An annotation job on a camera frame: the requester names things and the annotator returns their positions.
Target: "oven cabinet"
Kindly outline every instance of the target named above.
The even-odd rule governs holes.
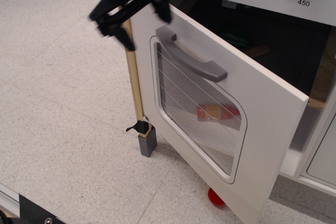
[[[302,176],[336,189],[336,105],[321,131]]]
[[[308,96],[172,7],[131,18],[149,122],[244,223],[257,223]]]

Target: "gray block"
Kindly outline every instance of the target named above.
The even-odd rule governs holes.
[[[140,144],[141,155],[145,157],[150,157],[153,150],[157,146],[155,128],[153,127],[151,133],[149,133],[147,138],[138,136],[138,139]]]

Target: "screw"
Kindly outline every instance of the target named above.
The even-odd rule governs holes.
[[[53,219],[51,218],[47,218],[45,221],[44,221],[44,224],[53,224],[52,221]]]

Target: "red foot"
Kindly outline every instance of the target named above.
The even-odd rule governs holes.
[[[212,188],[210,188],[208,191],[208,198],[215,206],[221,207],[225,205],[224,201],[222,201],[222,199],[217,195],[217,193],[215,193],[215,191],[212,190]]]

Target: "oven window glass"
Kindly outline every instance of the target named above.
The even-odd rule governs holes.
[[[230,176],[235,156],[239,156],[236,148],[241,135],[241,111],[228,94],[179,65],[160,44],[157,49],[163,110]]]

